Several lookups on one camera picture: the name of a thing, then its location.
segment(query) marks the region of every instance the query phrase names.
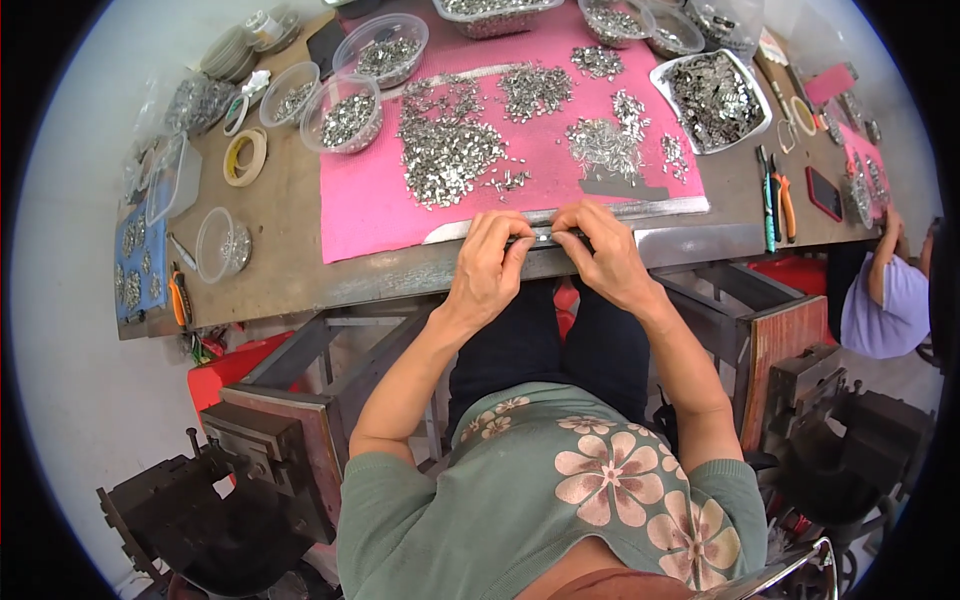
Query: stack of plates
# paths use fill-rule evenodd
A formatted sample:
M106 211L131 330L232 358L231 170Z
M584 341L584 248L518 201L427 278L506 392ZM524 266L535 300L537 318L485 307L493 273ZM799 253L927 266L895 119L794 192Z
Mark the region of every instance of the stack of plates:
M234 25L209 47L200 70L213 79L240 84L253 72L257 58L256 50L247 45L247 33Z
M256 36L248 36L248 42L257 54L268 55L276 54L285 50L287 46L293 43L300 31L303 29L300 25L300 13L291 9L289 4L281 4L267 11L267 14L283 28L283 35L278 37L272 43L266 43Z

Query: hand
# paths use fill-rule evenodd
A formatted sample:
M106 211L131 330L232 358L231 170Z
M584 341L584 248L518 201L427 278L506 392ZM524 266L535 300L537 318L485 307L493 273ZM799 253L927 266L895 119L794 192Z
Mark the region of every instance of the hand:
M507 238L520 236L504 252ZM520 267L534 245L530 222L515 210L478 212L457 257L450 294L437 308L448 324L473 335L493 321L520 290Z
M903 218L894 208L893 203L888 203L885 211L887 217L887 229L884 235L892 235L896 238L903 236Z
M630 228L592 200L561 207L550 217L553 239L564 247L584 283L615 306L637 315L651 304L656 283L647 273ZM577 227L593 246L587 247L567 231Z

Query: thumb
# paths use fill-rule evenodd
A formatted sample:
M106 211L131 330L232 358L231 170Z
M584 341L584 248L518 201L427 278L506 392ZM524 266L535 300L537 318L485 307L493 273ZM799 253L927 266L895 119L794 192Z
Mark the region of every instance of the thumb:
M507 253L503 256L503 280L520 281L520 268L523 266L523 260L527 257L527 251L537 240L532 237L518 238Z
M569 231L554 231L551 237L553 237L553 241L564 247L564 252L577 266L580 275L583 275L584 271L594 268L593 256L590 255L590 251L576 235Z

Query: shirt sleeve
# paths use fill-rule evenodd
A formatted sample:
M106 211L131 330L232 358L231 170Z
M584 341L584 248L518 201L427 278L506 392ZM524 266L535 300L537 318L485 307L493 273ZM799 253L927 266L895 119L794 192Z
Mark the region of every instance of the shirt sleeve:
M436 483L387 452L367 452L347 463L340 488L337 571L346 598L356 596L420 519Z
M767 562L767 516L756 473L734 459L707 461L687 474L691 488L716 500L740 537L748 572Z
M883 310L911 324L919 324L919 320L929 322L929 287L920 269L895 255L883 267Z

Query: floral shirt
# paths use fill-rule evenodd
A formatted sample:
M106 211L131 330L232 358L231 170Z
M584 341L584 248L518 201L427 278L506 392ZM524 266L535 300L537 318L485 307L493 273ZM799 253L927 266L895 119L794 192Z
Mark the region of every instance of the floral shirt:
M392 454L351 459L337 565L351 598L513 598L579 540L693 589L762 568L745 463L685 473L660 439L577 387L525 383L461 419L434 482Z

